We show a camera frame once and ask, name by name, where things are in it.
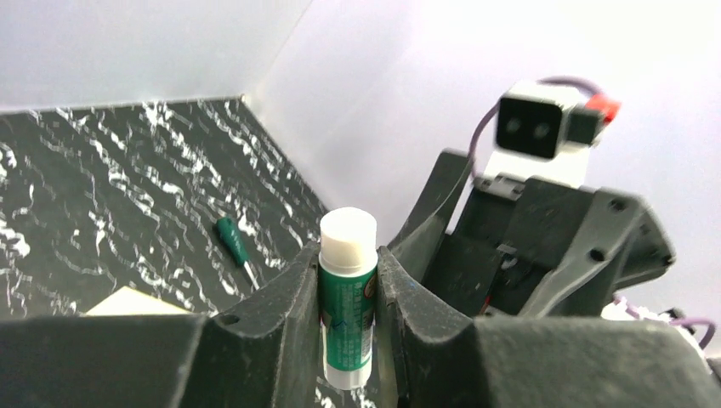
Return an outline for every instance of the red connector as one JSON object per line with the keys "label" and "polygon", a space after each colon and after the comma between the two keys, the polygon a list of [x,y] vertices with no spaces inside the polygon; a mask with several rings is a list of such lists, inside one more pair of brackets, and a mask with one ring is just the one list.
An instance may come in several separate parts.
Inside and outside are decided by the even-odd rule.
{"label": "red connector", "polygon": [[616,118],[616,114],[621,108],[621,102],[608,99],[605,95],[597,93],[588,100],[586,107],[601,112],[605,117],[604,124],[608,125]]}

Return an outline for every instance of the green screwdriver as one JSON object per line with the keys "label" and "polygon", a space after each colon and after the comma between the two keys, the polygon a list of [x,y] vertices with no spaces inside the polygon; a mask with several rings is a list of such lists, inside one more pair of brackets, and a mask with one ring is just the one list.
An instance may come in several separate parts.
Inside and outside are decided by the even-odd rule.
{"label": "green screwdriver", "polygon": [[230,253],[233,254],[233,258],[236,260],[236,263],[245,268],[248,273],[250,281],[253,283],[253,291],[260,289],[258,281],[255,278],[255,274],[253,273],[253,269],[250,267],[250,262],[248,262],[250,257],[247,254],[245,246],[243,246],[241,231],[238,229],[236,222],[230,217],[222,217],[217,223],[215,223],[215,226],[218,228],[220,240],[230,250]]}

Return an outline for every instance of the white bottle cap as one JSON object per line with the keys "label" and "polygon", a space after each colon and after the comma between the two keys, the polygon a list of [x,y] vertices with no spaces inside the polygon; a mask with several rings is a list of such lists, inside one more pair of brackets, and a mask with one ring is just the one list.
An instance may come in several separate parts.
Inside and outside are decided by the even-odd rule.
{"label": "white bottle cap", "polygon": [[[344,207],[321,219],[321,267],[330,274],[354,276],[368,273],[378,264],[376,252],[376,219],[363,210]],[[342,371],[328,365],[326,333],[323,331],[323,371],[326,380],[337,389],[363,387],[372,371],[372,350],[360,369]]]}
{"label": "white bottle cap", "polygon": [[376,219],[363,210],[344,207],[321,218],[321,266],[334,275],[362,275],[375,268]]}

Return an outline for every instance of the marble tabletop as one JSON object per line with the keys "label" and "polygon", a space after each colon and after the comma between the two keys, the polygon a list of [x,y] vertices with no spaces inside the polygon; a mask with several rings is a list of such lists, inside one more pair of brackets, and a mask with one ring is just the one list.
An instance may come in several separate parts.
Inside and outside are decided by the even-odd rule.
{"label": "marble tabletop", "polygon": [[[325,211],[239,99],[0,116],[0,319],[79,315],[121,286],[215,314],[251,287],[216,219],[267,282]],[[316,406],[375,406],[318,383]]]}

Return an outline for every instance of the white wall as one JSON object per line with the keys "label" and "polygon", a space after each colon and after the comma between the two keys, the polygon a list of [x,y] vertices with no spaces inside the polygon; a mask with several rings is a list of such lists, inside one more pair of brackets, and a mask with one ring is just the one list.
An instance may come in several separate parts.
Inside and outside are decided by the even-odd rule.
{"label": "white wall", "polygon": [[310,1],[0,2],[0,111],[242,94]]}
{"label": "white wall", "polygon": [[252,108],[326,203],[375,214],[385,243],[440,150],[466,149],[513,82],[592,78],[624,106],[587,182],[644,196],[678,250],[667,276],[627,295],[720,321],[719,27],[715,0],[316,0]]}

